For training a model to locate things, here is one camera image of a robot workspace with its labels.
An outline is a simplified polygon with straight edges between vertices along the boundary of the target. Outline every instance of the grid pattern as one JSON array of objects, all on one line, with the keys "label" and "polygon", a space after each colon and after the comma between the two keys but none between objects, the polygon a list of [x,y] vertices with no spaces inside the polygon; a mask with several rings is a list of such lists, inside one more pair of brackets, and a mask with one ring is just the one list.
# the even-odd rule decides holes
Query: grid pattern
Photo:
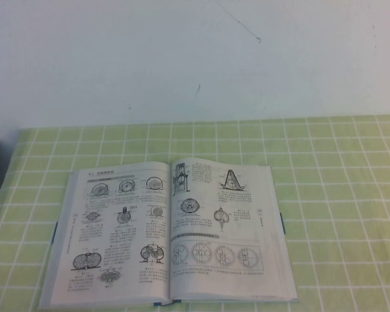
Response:
[{"label": "grid pattern", "polygon": [[390,115],[22,131],[0,191],[0,311],[36,311],[69,172],[187,156],[272,166],[300,302],[109,311],[390,311]]}]

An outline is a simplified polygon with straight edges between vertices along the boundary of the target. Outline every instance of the book page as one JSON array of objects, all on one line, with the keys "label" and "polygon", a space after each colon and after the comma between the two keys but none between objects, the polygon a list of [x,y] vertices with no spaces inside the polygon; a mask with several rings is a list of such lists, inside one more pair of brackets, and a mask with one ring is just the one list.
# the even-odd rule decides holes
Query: book page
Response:
[{"label": "book page", "polygon": [[270,167],[188,158],[171,170],[171,298],[280,298]]},{"label": "book page", "polygon": [[81,170],[71,206],[51,306],[168,300],[167,164]]}]

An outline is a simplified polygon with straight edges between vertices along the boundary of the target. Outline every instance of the green checkered tablecloth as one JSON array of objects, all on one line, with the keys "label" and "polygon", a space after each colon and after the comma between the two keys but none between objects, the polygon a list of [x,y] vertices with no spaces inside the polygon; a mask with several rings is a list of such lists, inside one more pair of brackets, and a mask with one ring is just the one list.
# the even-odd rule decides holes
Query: green checkered tablecloth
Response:
[{"label": "green checkered tablecloth", "polygon": [[70,171],[186,156],[272,166],[300,302],[161,310],[390,311],[390,115],[23,130],[0,191],[0,311],[36,310]]}]

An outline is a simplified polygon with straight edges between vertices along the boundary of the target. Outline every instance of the technical drawing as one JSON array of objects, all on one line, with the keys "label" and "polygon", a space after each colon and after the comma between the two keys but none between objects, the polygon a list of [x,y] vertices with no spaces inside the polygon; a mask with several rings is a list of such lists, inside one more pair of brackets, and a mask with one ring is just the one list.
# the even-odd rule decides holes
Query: technical drawing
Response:
[{"label": "technical drawing", "polygon": [[108,287],[111,287],[111,283],[113,281],[116,281],[120,278],[121,274],[120,272],[116,271],[113,268],[108,268],[104,273],[101,274],[99,277],[101,281],[104,281],[105,283],[108,283]]},{"label": "technical drawing", "polygon": [[190,253],[197,263],[207,263],[211,260],[213,255],[210,247],[203,242],[197,242],[192,247]]},{"label": "technical drawing", "polygon": [[234,263],[234,251],[226,245],[220,245],[215,250],[215,259],[220,263],[221,267],[226,268]]},{"label": "technical drawing", "polygon": [[82,253],[81,255],[78,255],[75,257],[75,259],[72,262],[73,269],[74,270],[86,270],[89,268],[99,268],[99,263],[101,262],[101,255],[97,252],[88,252],[88,253]]},{"label": "technical drawing", "polygon": [[226,182],[224,184],[221,183],[223,189],[227,190],[244,190],[246,186],[240,186],[237,177],[234,174],[233,170],[228,170]]},{"label": "technical drawing", "polygon": [[133,180],[127,179],[124,180],[118,185],[118,190],[120,192],[131,192],[132,190],[135,190],[136,183]]},{"label": "technical drawing", "polygon": [[150,177],[146,181],[146,186],[151,190],[162,190],[163,182],[159,177]]},{"label": "technical drawing", "polygon": [[199,203],[193,198],[187,198],[182,201],[181,210],[184,213],[195,213],[200,208]]},{"label": "technical drawing", "polygon": [[97,218],[101,216],[99,213],[96,213],[95,211],[92,213],[88,213],[85,218],[88,219],[88,221],[95,221]]},{"label": "technical drawing", "polygon": [[149,244],[149,245],[143,247],[142,250],[140,251],[140,255],[144,259],[141,262],[152,262],[152,263],[163,264],[163,262],[161,262],[161,260],[164,257],[164,252],[163,252],[163,249],[159,245]]},{"label": "technical drawing", "polygon": [[173,250],[172,262],[174,263],[174,265],[180,265],[188,259],[188,256],[188,247],[183,244],[177,244],[175,245]]},{"label": "technical drawing", "polygon": [[151,209],[150,209],[150,214],[152,216],[157,216],[157,217],[160,217],[163,215],[163,209],[162,207],[160,206],[153,206]]},{"label": "technical drawing", "polygon": [[174,195],[178,192],[189,192],[188,189],[188,175],[185,171],[185,163],[176,165],[175,177],[174,177]]},{"label": "technical drawing", "polygon": [[223,231],[224,223],[229,222],[229,215],[220,207],[214,212],[214,219],[221,224],[221,231]]},{"label": "technical drawing", "polygon": [[131,219],[131,214],[129,211],[127,211],[127,207],[123,207],[123,211],[118,213],[117,221],[120,224],[128,223]]},{"label": "technical drawing", "polygon": [[237,259],[244,268],[253,268],[259,263],[260,257],[251,248],[241,248],[237,254]]},{"label": "technical drawing", "polygon": [[91,196],[102,196],[109,194],[109,186],[104,183],[99,183],[91,190]]}]

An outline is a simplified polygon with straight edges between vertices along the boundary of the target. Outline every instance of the white wall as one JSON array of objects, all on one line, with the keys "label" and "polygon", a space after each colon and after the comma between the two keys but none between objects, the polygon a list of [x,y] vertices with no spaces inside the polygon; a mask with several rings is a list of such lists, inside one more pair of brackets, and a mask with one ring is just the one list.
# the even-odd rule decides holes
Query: white wall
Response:
[{"label": "white wall", "polygon": [[377,113],[390,0],[0,1],[9,149],[24,127]]}]

